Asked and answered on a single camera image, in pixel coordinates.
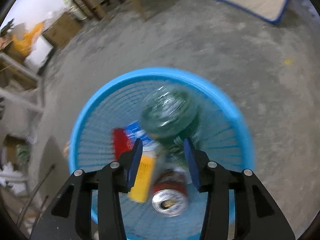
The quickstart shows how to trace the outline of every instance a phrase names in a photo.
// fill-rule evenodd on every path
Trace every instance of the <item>green plastic bottle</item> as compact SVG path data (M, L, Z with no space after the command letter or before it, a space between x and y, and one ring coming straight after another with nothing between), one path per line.
M187 167L183 140L200 148L200 107L195 96L179 86L163 86L147 96L140 125L167 151L170 162Z

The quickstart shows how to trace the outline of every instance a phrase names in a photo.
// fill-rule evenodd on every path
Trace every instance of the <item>silver screw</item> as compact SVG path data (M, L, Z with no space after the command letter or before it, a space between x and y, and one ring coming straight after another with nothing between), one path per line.
M116 169L120 166L119 162L112 162L110 163L110 167L113 168L113 169Z
M75 170L75 172L73 173L75 176L80 176L82 174L82 170Z
M249 170L249 169L245 169L243 173L247 176L251 176L253 174L252 170Z
M208 166L209 166L210 168L215 168L215 167L217 167L217 163L215 163L215 162L208 162Z

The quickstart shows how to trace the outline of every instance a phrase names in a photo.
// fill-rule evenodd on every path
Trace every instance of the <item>concrete floor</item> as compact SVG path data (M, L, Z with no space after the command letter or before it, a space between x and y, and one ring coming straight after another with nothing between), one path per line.
M46 107L37 130L31 186L68 177L62 156L77 115L105 83L131 70L169 66L218 85L241 109L256 145L256 174L299 236L320 209L319 17L291 0L279 25L214 0L142 0L142 22L124 4L87 23L45 72Z

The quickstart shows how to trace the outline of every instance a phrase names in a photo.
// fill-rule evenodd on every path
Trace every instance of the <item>soda can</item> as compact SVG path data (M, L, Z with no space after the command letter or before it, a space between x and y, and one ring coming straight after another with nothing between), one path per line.
M152 205L167 217L180 215L188 205L186 178L183 173L169 171L163 174L152 190Z

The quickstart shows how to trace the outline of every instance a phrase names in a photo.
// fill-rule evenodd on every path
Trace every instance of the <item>blue plastic basket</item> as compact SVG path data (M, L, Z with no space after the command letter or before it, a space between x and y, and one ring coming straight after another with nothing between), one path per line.
M80 112L70 142L69 169L95 171L114 160L111 130L138 120L142 100L163 85L185 86L201 102L203 150L225 168L254 169L253 146L245 120L220 89L192 73L171 68L146 68L115 78L99 89ZM97 191L92 194L92 219L97 223ZM230 222L234 197L230 195ZM207 193L188 185L188 208L179 216L163 217L146 203L120 195L128 239L199 239Z

